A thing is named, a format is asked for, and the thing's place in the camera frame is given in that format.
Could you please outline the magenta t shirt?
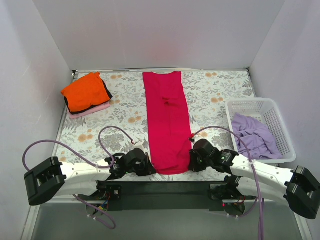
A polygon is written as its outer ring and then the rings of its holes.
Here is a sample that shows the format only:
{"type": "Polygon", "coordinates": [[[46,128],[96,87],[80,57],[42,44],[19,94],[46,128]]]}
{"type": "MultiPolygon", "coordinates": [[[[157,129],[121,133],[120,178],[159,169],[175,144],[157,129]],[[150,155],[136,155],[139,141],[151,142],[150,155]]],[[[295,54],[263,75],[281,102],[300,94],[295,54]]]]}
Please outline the magenta t shirt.
{"type": "Polygon", "coordinates": [[[157,173],[177,175],[190,164],[191,125],[182,73],[144,72],[151,162],[157,173]]]}

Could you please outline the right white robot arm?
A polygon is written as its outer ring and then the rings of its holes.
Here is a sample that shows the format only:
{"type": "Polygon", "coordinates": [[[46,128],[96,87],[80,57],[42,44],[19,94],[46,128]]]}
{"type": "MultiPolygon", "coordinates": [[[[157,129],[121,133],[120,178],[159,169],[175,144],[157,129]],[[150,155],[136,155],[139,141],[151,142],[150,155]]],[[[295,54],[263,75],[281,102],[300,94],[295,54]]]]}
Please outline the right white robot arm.
{"type": "Polygon", "coordinates": [[[226,174],[222,183],[211,185],[213,199],[262,198],[281,203],[303,218],[316,219],[320,209],[320,183],[307,168],[280,168],[249,161],[233,150],[219,150],[206,139],[197,141],[189,153],[191,171],[212,168],[226,174]]]}

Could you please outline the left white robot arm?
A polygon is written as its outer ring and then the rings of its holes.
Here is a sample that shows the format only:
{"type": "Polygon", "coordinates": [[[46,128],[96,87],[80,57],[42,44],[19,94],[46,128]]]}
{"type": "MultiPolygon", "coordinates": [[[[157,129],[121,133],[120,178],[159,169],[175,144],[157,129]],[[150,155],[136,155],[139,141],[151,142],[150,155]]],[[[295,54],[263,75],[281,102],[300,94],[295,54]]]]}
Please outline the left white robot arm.
{"type": "Polygon", "coordinates": [[[97,163],[62,163],[50,157],[24,175],[30,206],[38,206],[56,196],[85,196],[104,200],[114,195],[116,187],[105,186],[106,181],[118,180],[126,174],[139,177],[156,173],[148,153],[134,148],[128,153],[116,153],[97,163]]]}

